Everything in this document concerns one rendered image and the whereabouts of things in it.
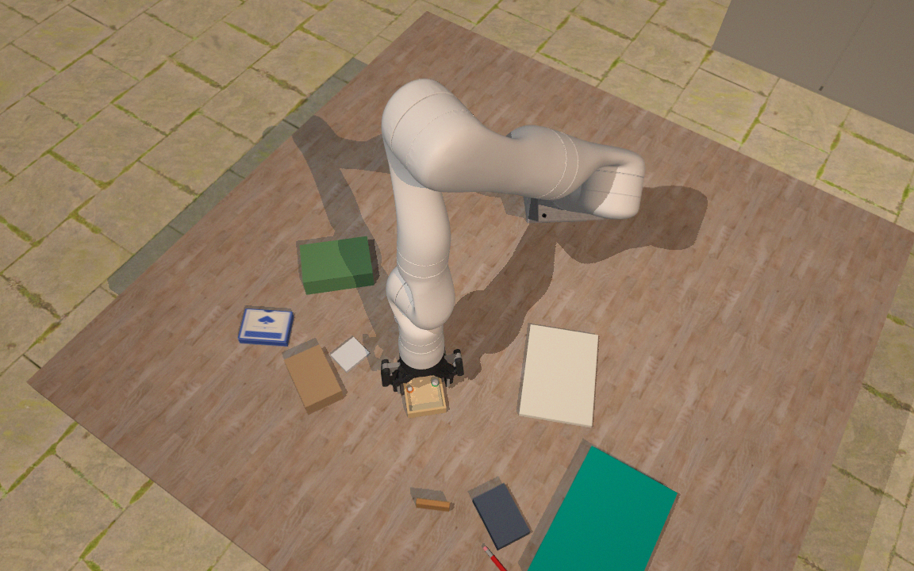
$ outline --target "gray cabinet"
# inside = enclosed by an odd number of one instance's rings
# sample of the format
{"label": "gray cabinet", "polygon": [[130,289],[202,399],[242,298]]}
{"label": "gray cabinet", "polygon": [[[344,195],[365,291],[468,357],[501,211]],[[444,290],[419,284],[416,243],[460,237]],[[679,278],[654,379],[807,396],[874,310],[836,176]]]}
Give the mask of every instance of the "gray cabinet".
{"label": "gray cabinet", "polygon": [[914,133],[914,0],[732,0],[714,50]]}

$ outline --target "teal box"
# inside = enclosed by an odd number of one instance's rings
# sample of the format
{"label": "teal box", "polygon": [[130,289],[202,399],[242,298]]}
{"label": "teal box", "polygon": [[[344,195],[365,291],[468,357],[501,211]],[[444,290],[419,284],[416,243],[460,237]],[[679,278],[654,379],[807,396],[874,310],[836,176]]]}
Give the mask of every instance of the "teal box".
{"label": "teal box", "polygon": [[529,571],[644,571],[676,496],[591,447]]}
{"label": "teal box", "polygon": [[376,283],[369,238],[347,238],[298,246],[298,267],[305,293],[336,292]]}

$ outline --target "stone tile floor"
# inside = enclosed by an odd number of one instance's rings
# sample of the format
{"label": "stone tile floor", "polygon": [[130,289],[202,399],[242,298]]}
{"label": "stone tile floor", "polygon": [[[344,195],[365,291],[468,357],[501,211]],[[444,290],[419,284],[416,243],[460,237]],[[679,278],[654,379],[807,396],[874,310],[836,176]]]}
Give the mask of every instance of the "stone tile floor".
{"label": "stone tile floor", "polygon": [[[727,6],[0,0],[0,571],[262,569],[26,380],[425,10],[914,231],[914,135],[712,51]],[[914,570],[914,250],[795,570]]]}

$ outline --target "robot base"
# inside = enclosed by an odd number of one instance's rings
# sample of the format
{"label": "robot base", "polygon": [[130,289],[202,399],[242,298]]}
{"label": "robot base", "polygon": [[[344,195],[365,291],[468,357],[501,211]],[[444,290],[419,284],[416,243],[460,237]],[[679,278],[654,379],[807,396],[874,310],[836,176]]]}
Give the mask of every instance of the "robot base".
{"label": "robot base", "polygon": [[447,386],[453,386],[454,376],[464,376],[464,360],[459,348],[454,349],[453,360],[451,365],[447,356],[443,354],[440,361],[428,369],[414,369],[401,358],[397,358],[397,362],[390,362],[384,358],[380,364],[380,381],[385,387],[392,386],[395,393],[402,384],[418,377],[439,377],[446,381]]}

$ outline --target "small wooden tray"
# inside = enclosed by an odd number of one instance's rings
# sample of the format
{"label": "small wooden tray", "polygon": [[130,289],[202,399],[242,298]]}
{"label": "small wooden tray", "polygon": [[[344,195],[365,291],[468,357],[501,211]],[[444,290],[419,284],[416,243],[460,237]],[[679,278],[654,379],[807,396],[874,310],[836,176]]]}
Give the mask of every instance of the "small wooden tray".
{"label": "small wooden tray", "polygon": [[[436,379],[439,386],[432,386],[432,379]],[[410,419],[416,416],[439,415],[447,411],[446,382],[438,377],[417,377],[404,383],[401,390],[404,393],[404,412]]]}

